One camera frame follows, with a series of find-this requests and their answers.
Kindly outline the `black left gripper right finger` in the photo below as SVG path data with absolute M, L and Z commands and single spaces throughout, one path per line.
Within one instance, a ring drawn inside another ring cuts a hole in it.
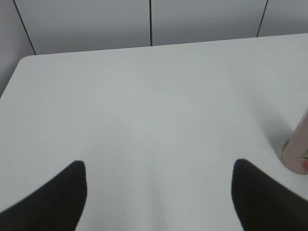
M 308 202 L 246 159 L 234 163 L 234 209 L 245 231 L 306 231 Z

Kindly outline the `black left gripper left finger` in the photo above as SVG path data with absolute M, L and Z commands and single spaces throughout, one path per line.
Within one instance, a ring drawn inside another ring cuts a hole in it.
M 87 199 L 86 167 L 74 161 L 0 214 L 2 231 L 74 231 Z

